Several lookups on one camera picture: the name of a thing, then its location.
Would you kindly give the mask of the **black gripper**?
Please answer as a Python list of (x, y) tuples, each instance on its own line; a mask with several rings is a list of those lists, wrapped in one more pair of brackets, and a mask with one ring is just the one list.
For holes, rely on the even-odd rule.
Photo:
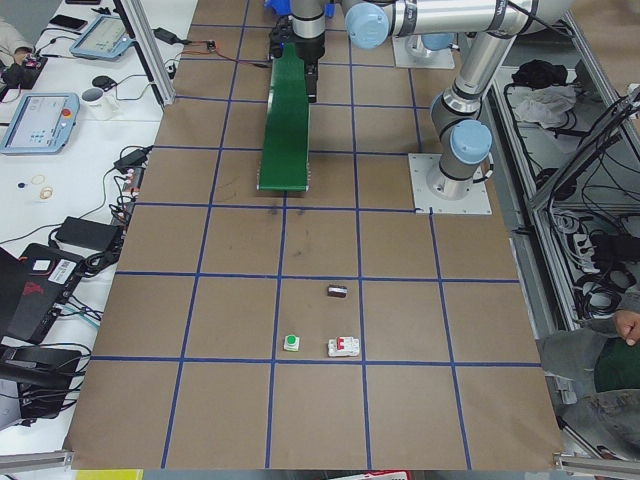
[(317, 102), (318, 61), (325, 54), (325, 36), (302, 38), (297, 42), (297, 55), (305, 63), (305, 85), (309, 103)]

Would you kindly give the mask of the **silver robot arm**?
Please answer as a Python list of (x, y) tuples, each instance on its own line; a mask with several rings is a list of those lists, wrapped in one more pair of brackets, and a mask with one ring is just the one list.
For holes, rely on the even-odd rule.
[(438, 164), (426, 181), (438, 197), (465, 197), (492, 146), (479, 120), (482, 101), (515, 38), (549, 28), (569, 1), (344, 1), (351, 42), (373, 49), (390, 37), (471, 33), (470, 50), (454, 82), (438, 95), (431, 120), (441, 140)]

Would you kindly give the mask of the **person hand at edge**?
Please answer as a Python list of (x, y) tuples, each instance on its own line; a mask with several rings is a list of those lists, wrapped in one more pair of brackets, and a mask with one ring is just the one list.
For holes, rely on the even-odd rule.
[(618, 335), (625, 343), (633, 347), (639, 342), (640, 314), (630, 310), (618, 310), (614, 315)]

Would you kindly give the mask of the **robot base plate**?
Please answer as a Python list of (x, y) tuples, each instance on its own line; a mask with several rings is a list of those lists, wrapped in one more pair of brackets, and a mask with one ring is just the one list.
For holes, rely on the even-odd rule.
[(417, 214), (491, 215), (483, 165), (471, 179), (456, 181), (439, 169), (440, 154), (408, 155), (414, 211)]
[(454, 33), (437, 33), (394, 37), (395, 66), (399, 68), (423, 68), (452, 70)]

